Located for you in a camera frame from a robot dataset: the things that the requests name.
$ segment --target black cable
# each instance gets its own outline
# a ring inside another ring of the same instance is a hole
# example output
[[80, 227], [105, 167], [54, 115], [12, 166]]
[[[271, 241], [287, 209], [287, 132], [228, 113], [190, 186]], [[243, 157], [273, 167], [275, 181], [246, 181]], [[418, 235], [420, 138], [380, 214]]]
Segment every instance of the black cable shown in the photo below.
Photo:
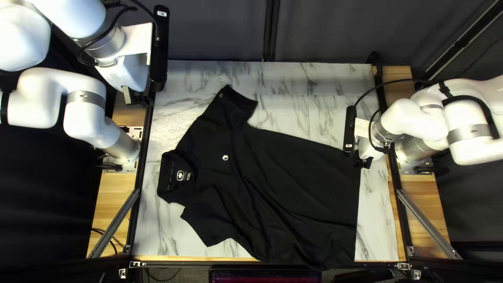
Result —
[[103, 38], [105, 38], [111, 31], [112, 29], [115, 28], [115, 24], [117, 24], [117, 21], [119, 20], [119, 18], [122, 16], [122, 14], [124, 14], [125, 12], [127, 11], [137, 11], [138, 8], [136, 7], [126, 7], [124, 9], [122, 9], [121, 11], [119, 11], [117, 13], [117, 15], [115, 15], [114, 19], [112, 20], [112, 22], [110, 23], [110, 26], [101, 34], [99, 35], [98, 37], [96, 37], [95, 39], [91, 40], [90, 42], [84, 44], [78, 51], [77, 51], [77, 60], [84, 64], [84, 65], [89, 65], [89, 66], [98, 66], [98, 63], [96, 62], [86, 62], [82, 59], [82, 53], [84, 52], [84, 50], [86, 50], [89, 46], [95, 44], [96, 42], [102, 40]]
[[[105, 230], [100, 229], [100, 228], [93, 228], [93, 229], [98, 230], [98, 231], [101, 231], [101, 232], [103, 232], [103, 233], [105, 232]], [[124, 248], [124, 244], [122, 244], [119, 240], [117, 240], [117, 238], [115, 238], [115, 236], [112, 236], [112, 239], [114, 239], [114, 240], [117, 242], [117, 244], [118, 244], [119, 246], [121, 246], [122, 248]]]
[[377, 151], [379, 152], [382, 152], [384, 154], [387, 153], [387, 150], [385, 148], [377, 148], [374, 143], [372, 142], [372, 134], [371, 134], [371, 128], [372, 128], [372, 121], [374, 120], [375, 116], [377, 115], [377, 113], [379, 113], [379, 111], [381, 111], [380, 109], [377, 109], [376, 112], [374, 112], [374, 114], [372, 115], [372, 117], [370, 117], [370, 121], [369, 121], [369, 142], [370, 142], [370, 145]]
[[159, 23], [155, 20], [154, 14], [147, 7], [145, 7], [145, 5], [143, 5], [142, 3], [140, 3], [137, 0], [130, 0], [130, 1], [133, 2], [135, 5], [137, 5], [138, 7], [140, 7], [140, 9], [144, 10], [148, 14], [148, 16], [152, 18], [152, 21], [154, 22], [154, 24], [157, 27], [160, 27]]
[[[96, 230], [96, 228], [91, 228], [91, 231], [93, 232], [96, 232], [98, 234], [101, 234], [103, 236], [103, 232], [99, 231], [99, 230]], [[115, 247], [114, 243], [112, 242], [112, 240], [110, 240], [110, 244], [112, 245], [112, 247], [114, 248], [114, 251], [115, 251], [115, 255], [118, 255], [117, 253], [117, 248]]]
[[114, 1], [103, 1], [103, 5], [106, 8], [116, 8], [116, 7], [128, 7], [126, 4], [120, 2], [119, 0], [114, 0]]
[[167, 281], [169, 281], [169, 280], [171, 280], [171, 279], [175, 278], [175, 276], [177, 276], [177, 275], [178, 275], [178, 273], [180, 272], [180, 270], [182, 270], [182, 269], [181, 269], [181, 268], [178, 268], [177, 272], [175, 272], [175, 275], [171, 276], [171, 277], [170, 277], [170, 278], [168, 278], [168, 279], [163, 279], [163, 280], [161, 280], [161, 279], [157, 279], [157, 278], [155, 278], [154, 276], [152, 276], [152, 274], [150, 274], [150, 271], [148, 271], [148, 268], [145, 268], [144, 270], [147, 272], [148, 277], [150, 277], [150, 278], [152, 278], [152, 279], [154, 279], [154, 280], [156, 280], [156, 281], [159, 281], [159, 282], [167, 282]]
[[396, 84], [396, 83], [403, 83], [403, 82], [417, 82], [417, 83], [423, 83], [423, 84], [436, 84], [436, 82], [432, 82], [432, 81], [425, 81], [425, 80], [415, 80], [415, 79], [401, 79], [401, 80], [394, 80], [394, 81], [389, 81], [389, 82], [385, 82], [385, 83], [382, 83], [380, 85], [376, 85], [374, 86], [373, 88], [367, 90], [364, 94], [362, 94], [358, 100], [354, 103], [354, 108], [353, 108], [353, 115], [351, 115], [350, 117], [353, 117], [355, 115], [355, 112], [356, 111], [356, 106], [358, 105], [358, 103], [360, 103], [360, 101], [362, 101], [362, 99], [367, 96], [369, 93], [379, 89], [379, 88], [382, 88], [384, 87], [385, 85], [390, 85], [390, 84]]

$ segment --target metal rod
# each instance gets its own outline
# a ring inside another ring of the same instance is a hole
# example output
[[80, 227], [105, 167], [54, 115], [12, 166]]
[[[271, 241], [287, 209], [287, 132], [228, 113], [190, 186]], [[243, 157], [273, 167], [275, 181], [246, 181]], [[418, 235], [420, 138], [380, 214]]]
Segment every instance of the metal rod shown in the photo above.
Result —
[[421, 223], [426, 232], [433, 238], [433, 240], [440, 246], [448, 258], [451, 259], [463, 259], [451, 244], [440, 234], [440, 232], [433, 226], [433, 224], [428, 220], [424, 213], [417, 207], [405, 194], [403, 190], [397, 190], [396, 195], [400, 201], [409, 209], [414, 217]]
[[107, 247], [108, 243], [114, 236], [115, 232], [121, 225], [122, 221], [126, 217], [128, 211], [131, 209], [133, 204], [135, 203], [136, 199], [138, 198], [138, 195], [140, 193], [140, 189], [136, 188], [134, 189], [129, 197], [127, 198], [126, 202], [122, 205], [121, 209], [119, 209], [119, 212], [115, 215], [114, 219], [108, 225], [108, 228], [105, 230], [101, 238], [98, 240], [96, 243], [96, 246], [94, 249], [91, 251], [89, 254], [88, 258], [98, 258], [101, 256], [105, 248]]

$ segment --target gray wall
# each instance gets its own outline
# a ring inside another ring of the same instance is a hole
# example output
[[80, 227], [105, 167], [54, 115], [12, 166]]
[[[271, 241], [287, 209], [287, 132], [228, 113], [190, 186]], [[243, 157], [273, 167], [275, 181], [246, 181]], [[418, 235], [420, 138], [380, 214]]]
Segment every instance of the gray wall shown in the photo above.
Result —
[[[260, 60], [267, 0], [141, 0], [171, 10], [172, 59]], [[425, 68], [493, 0], [280, 0], [276, 60], [364, 62]], [[144, 23], [127, 13], [125, 25]]]
[[[171, 11], [171, 59], [260, 60], [266, 0], [140, 0], [151, 11]], [[128, 12], [120, 24], [149, 22], [142, 11]]]
[[284, 0], [276, 57], [364, 62], [378, 51], [386, 64], [421, 66], [492, 2]]

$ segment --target black metal frame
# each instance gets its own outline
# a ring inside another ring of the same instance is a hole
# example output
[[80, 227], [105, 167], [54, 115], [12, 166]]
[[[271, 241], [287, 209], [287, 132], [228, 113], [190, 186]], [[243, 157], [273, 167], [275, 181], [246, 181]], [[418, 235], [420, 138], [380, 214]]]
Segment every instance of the black metal frame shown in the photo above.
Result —
[[[431, 80], [434, 75], [447, 65], [459, 52], [461, 52], [470, 42], [475, 39], [485, 28], [503, 11], [503, 1], [499, 0], [486, 11], [486, 13], [478, 19], [463, 35], [454, 42], [445, 52], [438, 58], [423, 75], [423, 79]], [[421, 83], [416, 84], [416, 88], [420, 87]]]
[[275, 59], [279, 14], [280, 0], [267, 0], [262, 61], [274, 61]]
[[[277, 37], [277, 29], [278, 29], [278, 19], [279, 19], [279, 7], [280, 0], [267, 0], [266, 7], [266, 22], [264, 27], [264, 42], [263, 42], [263, 61], [274, 61], [275, 60], [275, 44]], [[375, 66], [377, 66], [377, 74], [374, 77], [375, 85], [383, 83], [382, 81], [382, 65], [380, 64], [380, 60], [378, 54], [373, 54], [373, 57], [369, 57], [369, 62]], [[155, 101], [155, 92], [160, 90], [159, 88], [150, 88], [149, 97], [151, 101]], [[381, 109], [381, 113], [387, 109], [386, 99], [385, 99], [385, 91], [383, 88], [376, 90], [377, 97], [379, 101], [379, 107]], [[145, 161], [148, 150], [148, 143], [150, 137], [150, 127], [152, 122], [153, 115], [153, 107], [147, 108], [145, 122], [144, 122], [144, 131], [143, 131], [143, 139], [141, 144], [141, 152], [139, 158], [139, 167], [135, 181], [135, 190], [141, 191], [141, 187], [143, 184], [143, 175], [145, 170]], [[402, 242], [404, 245], [406, 262], [408, 262], [409, 266], [414, 266], [415, 269], [447, 269], [447, 270], [456, 270], [463, 272], [471, 272], [473, 274], [491, 274], [497, 275], [499, 271], [503, 268], [503, 264], [499, 263], [487, 263], [487, 262], [477, 262], [477, 261], [467, 261], [467, 260], [451, 260], [451, 259], [435, 259], [435, 258], [421, 258], [417, 256], [413, 256], [408, 252], [408, 247], [412, 246], [412, 240], [410, 237], [410, 230], [407, 220], [407, 211], [404, 204], [398, 199], [397, 191], [402, 190], [401, 187], [401, 179], [398, 171], [398, 164], [394, 154], [388, 154], [389, 164], [391, 169], [391, 178], [393, 181], [393, 189], [395, 191], [395, 200], [397, 203], [397, 210], [400, 222], [400, 228], [402, 233]], [[121, 258], [128, 258], [130, 261], [129, 268], [136, 269], [136, 274], [140, 274], [138, 271], [140, 268], [161, 268], [161, 267], [208, 267], [213, 265], [242, 265], [242, 266], [259, 266], [259, 265], [267, 265], [268, 263], [264, 262], [228, 262], [228, 261], [133, 261], [132, 256], [130, 255], [131, 247], [134, 243], [134, 236], [136, 231], [136, 224], [138, 218], [138, 209], [139, 209], [139, 198], [135, 201], [134, 205], [131, 208], [131, 218], [129, 222], [129, 229], [127, 234], [126, 255], [121, 255]], [[103, 260], [107, 261], [107, 257], [95, 259], [97, 261]], [[388, 268], [388, 269], [398, 269], [397, 262], [354, 262], [352, 265], [342, 265], [340, 268]]]

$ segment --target metal bracket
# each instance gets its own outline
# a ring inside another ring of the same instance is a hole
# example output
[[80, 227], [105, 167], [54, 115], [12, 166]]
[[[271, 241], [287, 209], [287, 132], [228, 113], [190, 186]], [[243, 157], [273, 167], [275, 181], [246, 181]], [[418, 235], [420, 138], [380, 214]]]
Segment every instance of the metal bracket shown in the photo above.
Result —
[[421, 271], [420, 270], [412, 270], [412, 280], [419, 280], [421, 279]]
[[417, 253], [414, 250], [414, 247], [407, 246], [407, 255], [408, 256], [417, 256]]
[[450, 259], [463, 259], [456, 250], [451, 246], [451, 244], [440, 234], [440, 232], [433, 226], [433, 224], [428, 220], [424, 213], [419, 209], [419, 207], [412, 202], [405, 191], [397, 190], [396, 196], [400, 201], [407, 207], [407, 209], [414, 215], [414, 217], [421, 223], [423, 228], [428, 232], [428, 234], [433, 238], [438, 246], [444, 251]]
[[410, 270], [412, 265], [406, 262], [399, 262], [396, 264], [396, 268], [401, 269], [401, 270]]
[[131, 254], [131, 245], [125, 245], [122, 249], [122, 253]]
[[119, 269], [119, 278], [120, 279], [126, 279], [126, 269]]
[[129, 268], [139, 268], [139, 267], [140, 267], [139, 261], [130, 261], [129, 262]]
[[112, 219], [112, 222], [110, 225], [108, 225], [108, 228], [105, 230], [101, 238], [98, 240], [96, 243], [96, 246], [93, 248], [91, 253], [89, 254], [88, 258], [98, 258], [101, 256], [105, 248], [107, 247], [108, 243], [114, 236], [115, 232], [121, 225], [122, 221], [126, 217], [128, 211], [131, 209], [133, 206], [134, 202], [138, 198], [140, 194], [140, 189], [135, 188], [132, 193], [129, 195], [127, 198], [126, 202], [122, 205], [122, 207], [119, 209], [119, 212], [115, 215], [114, 219]]

